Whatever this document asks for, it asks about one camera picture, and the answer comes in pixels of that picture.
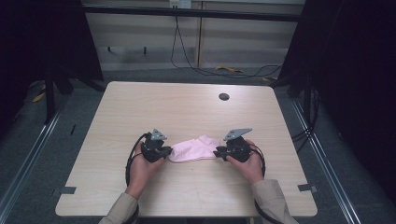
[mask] black tape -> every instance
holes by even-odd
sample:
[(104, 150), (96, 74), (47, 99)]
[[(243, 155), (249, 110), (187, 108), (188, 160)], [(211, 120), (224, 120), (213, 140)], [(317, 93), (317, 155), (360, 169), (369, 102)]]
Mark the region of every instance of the black tape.
[(311, 186), (309, 186), (308, 184), (304, 184), (304, 185), (299, 185), (297, 186), (299, 191), (307, 191), (307, 190), (311, 190)]
[(60, 189), (54, 189), (50, 196), (58, 196), (61, 194), (74, 194), (76, 192), (76, 187), (62, 187)]

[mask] pink cloth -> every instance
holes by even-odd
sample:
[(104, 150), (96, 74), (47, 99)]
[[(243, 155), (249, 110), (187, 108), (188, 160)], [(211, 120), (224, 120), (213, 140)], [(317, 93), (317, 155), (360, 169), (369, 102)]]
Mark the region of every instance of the pink cloth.
[(172, 153), (168, 159), (172, 162), (198, 161), (215, 159), (213, 151), (220, 145), (216, 139), (202, 135), (198, 139), (181, 142), (172, 146)]

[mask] black cable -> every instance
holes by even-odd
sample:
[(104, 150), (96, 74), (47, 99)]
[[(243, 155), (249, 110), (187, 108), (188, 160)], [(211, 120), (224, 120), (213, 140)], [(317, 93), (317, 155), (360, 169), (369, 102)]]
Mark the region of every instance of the black cable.
[(314, 115), (312, 122), (310, 122), (311, 125), (308, 128), (306, 128), (303, 132), (298, 133), (292, 137), (292, 138), (296, 138), (296, 137), (300, 136), (297, 139), (293, 139), (293, 142), (298, 142), (306, 137), (305, 140), (303, 141), (303, 143), (300, 145), (300, 147), (296, 150), (297, 154), (301, 151), (301, 149), (303, 148), (305, 143), (311, 137), (311, 134), (314, 131), (315, 124), (318, 119), (318, 109), (319, 109), (318, 94), (315, 90), (313, 90), (313, 92), (314, 92), (314, 97), (312, 99), (312, 104), (314, 105), (315, 115)]
[(149, 134), (148, 133), (143, 133), (142, 136), (140, 136), (136, 143), (134, 143), (134, 147), (131, 150), (131, 153), (129, 154), (128, 157), (128, 161), (126, 162), (126, 166), (125, 166), (125, 181), (126, 181), (126, 186), (129, 185), (129, 180), (130, 180), (130, 172), (131, 172), (131, 165), (132, 162), (134, 161), (134, 158), (137, 155), (140, 155), (141, 153), (138, 153), (137, 155), (134, 155), (134, 150), (136, 149), (137, 145), (139, 144), (140, 140), (142, 140), (142, 138), (147, 137)]
[(259, 204), (256, 202), (256, 200), (254, 200), (254, 206), (256, 207), (257, 212), (260, 214), (260, 216), (262, 216), (263, 218), (265, 218), (267, 221), (269, 221), (270, 223), (273, 224), (283, 224), (282, 222), (268, 216), (267, 214), (264, 213), (264, 211), (262, 211), (262, 209), (260, 208)]
[(264, 158), (264, 154), (262, 154), (262, 150), (259, 147), (257, 147), (256, 145), (249, 145), (249, 146), (250, 147), (254, 146), (256, 149), (251, 149), (251, 150), (262, 156), (262, 158)]
[(134, 156), (132, 157), (132, 160), (134, 160), (134, 158), (135, 158), (136, 156), (139, 156), (139, 155), (143, 155), (143, 152), (140, 152), (140, 153), (137, 153), (136, 155), (134, 155)]
[[(178, 36), (179, 36), (180, 43), (181, 43), (181, 46), (182, 46), (182, 48), (183, 48), (183, 53), (184, 53), (184, 56), (185, 56), (185, 58), (186, 58), (186, 60), (187, 60), (187, 63), (189, 64), (189, 67), (179, 67), (179, 66), (175, 65), (175, 63), (174, 63), (174, 61), (173, 61), (177, 34), (178, 34)], [(201, 68), (194, 68), (194, 67), (191, 65), (191, 63), (190, 63), (189, 58), (187, 57), (186, 49), (185, 49), (185, 47), (184, 47), (183, 38), (181, 37), (180, 29), (179, 29), (179, 27), (178, 27), (178, 20), (177, 20), (177, 17), (176, 17), (176, 30), (175, 30), (174, 43), (173, 43), (173, 46), (172, 46), (171, 63), (172, 63), (172, 65), (173, 65), (174, 67), (176, 67), (176, 68), (190, 68), (190, 69), (192, 69), (194, 72), (196, 72), (196, 73), (198, 73), (198, 74), (200, 74), (200, 75), (206, 76), (206, 77), (214, 77), (214, 76), (217, 76), (217, 77), (230, 77), (230, 78), (267, 77), (267, 76), (270, 76), (270, 75), (272, 75), (273, 73), (275, 73), (275, 72), (276, 72), (277, 70), (279, 70), (279, 69), (282, 67), (282, 65), (283, 65), (283, 64), (281, 64), (281, 65), (265, 65), (265, 66), (262, 66), (254, 75), (241, 75), (241, 74), (229, 74), (229, 75), (227, 75), (227, 74), (218, 74), (218, 73), (213, 73), (213, 72), (209, 72), (209, 71), (203, 70), (203, 69), (201, 69)], [(268, 74), (264, 74), (264, 75), (260, 75), (260, 76), (259, 76), (260, 71), (261, 71), (263, 68), (265, 68), (265, 67), (275, 67), (276, 69), (275, 69), (274, 71), (268, 73)]]

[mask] wall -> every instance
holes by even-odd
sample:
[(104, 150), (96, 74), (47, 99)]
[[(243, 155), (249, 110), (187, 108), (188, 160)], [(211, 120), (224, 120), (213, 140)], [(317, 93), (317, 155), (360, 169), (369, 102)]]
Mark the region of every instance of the wall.
[[(87, 4), (129, 7), (169, 7), (169, 1), (83, 0)], [(302, 0), (193, 1), (192, 8), (279, 14), (300, 14)], [(170, 57), (175, 41), (176, 18), (164, 16), (86, 14), (97, 48), (112, 48), (125, 56), (123, 66), (112, 61), (104, 49), (98, 54), (104, 70), (172, 67)], [(178, 18), (182, 41), (194, 66), (263, 66), (280, 64), (287, 53), (295, 22), (243, 21), (226, 19)], [(179, 38), (174, 62), (188, 66)]]

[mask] beige sleeve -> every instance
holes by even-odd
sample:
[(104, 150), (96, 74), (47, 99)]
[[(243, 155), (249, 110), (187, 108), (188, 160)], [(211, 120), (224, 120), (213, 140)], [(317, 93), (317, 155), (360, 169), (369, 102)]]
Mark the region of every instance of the beige sleeve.
[(136, 207), (137, 200), (127, 193), (122, 193), (99, 224), (121, 224), (134, 214)]
[(268, 216), (284, 223), (298, 223), (289, 213), (285, 196), (277, 180), (261, 180), (251, 185), (253, 197), (262, 211)]

